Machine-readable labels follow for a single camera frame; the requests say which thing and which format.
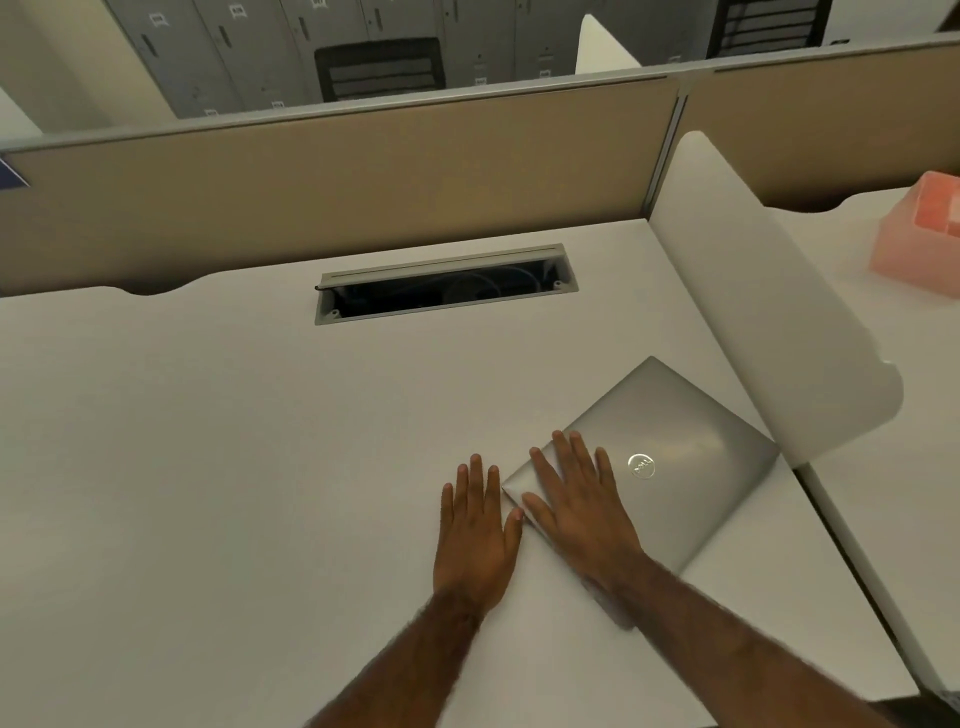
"locker handle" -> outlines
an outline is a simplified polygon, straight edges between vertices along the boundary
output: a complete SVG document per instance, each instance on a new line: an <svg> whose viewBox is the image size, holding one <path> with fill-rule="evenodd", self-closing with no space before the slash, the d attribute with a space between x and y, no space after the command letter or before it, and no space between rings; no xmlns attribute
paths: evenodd
<svg viewBox="0 0 960 728"><path fill-rule="evenodd" d="M155 59L158 59L158 58L159 58L159 54L156 52L156 48L154 47L154 45L152 44L152 42L150 42L150 39L147 37L147 34L146 34L146 33L141 33L141 34L140 34L140 37L143 38L143 42L146 44L147 48L150 49L150 52L151 52L152 54L154 54L154 58L155 58Z"/></svg>

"finger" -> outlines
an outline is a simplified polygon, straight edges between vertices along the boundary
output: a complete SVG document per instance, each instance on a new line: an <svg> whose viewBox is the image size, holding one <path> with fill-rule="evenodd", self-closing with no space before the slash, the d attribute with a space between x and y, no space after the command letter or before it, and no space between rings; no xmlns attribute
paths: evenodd
<svg viewBox="0 0 960 728"><path fill-rule="evenodd" d="M550 498L550 503L556 507L560 503L566 502L566 488L564 482L560 480L557 471L547 461L540 448L530 448L530 459L533 461L534 470L537 471L537 478L546 495Z"/></svg>
<svg viewBox="0 0 960 728"><path fill-rule="evenodd" d="M496 521L500 525L500 469L495 465L491 465L487 471L487 494L484 500L483 512L490 516L491 522Z"/></svg>
<svg viewBox="0 0 960 728"><path fill-rule="evenodd" d="M600 469L600 484L616 493L616 480L613 477L613 465L610 456L603 448L597 448L597 467Z"/></svg>
<svg viewBox="0 0 960 728"><path fill-rule="evenodd" d="M467 486L467 515L483 513L483 459L474 453L470 456L470 476Z"/></svg>
<svg viewBox="0 0 960 728"><path fill-rule="evenodd" d="M534 521L536 521L537 525L543 529L543 532L547 535L547 538L556 544L557 519L554 518L553 511L550 510L550 506L544 503L543 498L535 493L524 493L523 505L530 509L530 513L532 513L534 516Z"/></svg>
<svg viewBox="0 0 960 728"><path fill-rule="evenodd" d="M444 485L440 493L440 540L443 541L450 526L453 525L453 486Z"/></svg>
<svg viewBox="0 0 960 728"><path fill-rule="evenodd" d="M579 485L581 478L580 463L577 462L573 449L566 441L566 437L559 430L554 430L553 447L557 451L557 460L560 461L560 469L564 471L564 483L567 488L571 485Z"/></svg>
<svg viewBox="0 0 960 728"><path fill-rule="evenodd" d="M467 514L467 466L461 464L457 468L457 490L453 494L453 518L458 519Z"/></svg>
<svg viewBox="0 0 960 728"><path fill-rule="evenodd" d="M596 468L593 467L593 459L590 457L587 444L584 443L583 435L579 432L571 432L570 447L573 449L573 455L577 458L577 462L580 463L580 470L583 474L596 477L597 471Z"/></svg>
<svg viewBox="0 0 960 728"><path fill-rule="evenodd" d="M507 516L503 526L503 547L507 555L507 573L513 574L516 555L520 552L520 539L523 537L523 509L515 508Z"/></svg>

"dell logo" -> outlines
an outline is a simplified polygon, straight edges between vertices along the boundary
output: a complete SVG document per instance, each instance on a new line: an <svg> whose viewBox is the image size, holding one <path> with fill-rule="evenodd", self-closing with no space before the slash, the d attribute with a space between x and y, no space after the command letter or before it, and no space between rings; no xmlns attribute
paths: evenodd
<svg viewBox="0 0 960 728"><path fill-rule="evenodd" d="M630 468L630 472L636 475L636 477L642 477L644 480L648 477L653 477L657 470L654 459L650 457L650 455L644 455L642 452L631 455L627 461L627 467Z"/></svg>

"hand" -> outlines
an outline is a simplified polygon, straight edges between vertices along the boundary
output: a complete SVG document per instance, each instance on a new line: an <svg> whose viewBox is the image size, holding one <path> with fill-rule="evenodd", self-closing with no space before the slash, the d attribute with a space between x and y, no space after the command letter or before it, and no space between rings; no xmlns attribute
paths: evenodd
<svg viewBox="0 0 960 728"><path fill-rule="evenodd" d="M611 594L643 550L616 492L610 457L597 448L594 467L578 432L570 433L569 442L562 432L554 432L553 446L563 479L540 449L530 450L553 508L533 493L524 493L523 503L573 570Z"/></svg>
<svg viewBox="0 0 960 728"><path fill-rule="evenodd" d="M457 469L457 490L444 485L440 506L440 543L433 564L433 592L460 592L484 617L500 603L514 574L523 532L523 511L515 508L506 526L500 517L500 470L491 466L487 493L483 461L470 457Z"/></svg>

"forearm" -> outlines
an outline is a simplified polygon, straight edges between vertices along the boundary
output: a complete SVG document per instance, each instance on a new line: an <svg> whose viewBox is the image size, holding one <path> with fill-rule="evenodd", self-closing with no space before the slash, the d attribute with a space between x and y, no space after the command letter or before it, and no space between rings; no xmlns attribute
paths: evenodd
<svg viewBox="0 0 960 728"><path fill-rule="evenodd" d="M645 556L624 569L614 593L725 728L892 728L866 703Z"/></svg>
<svg viewBox="0 0 960 728"><path fill-rule="evenodd" d="M431 728L480 628L476 607L434 595L417 618L306 728Z"/></svg>

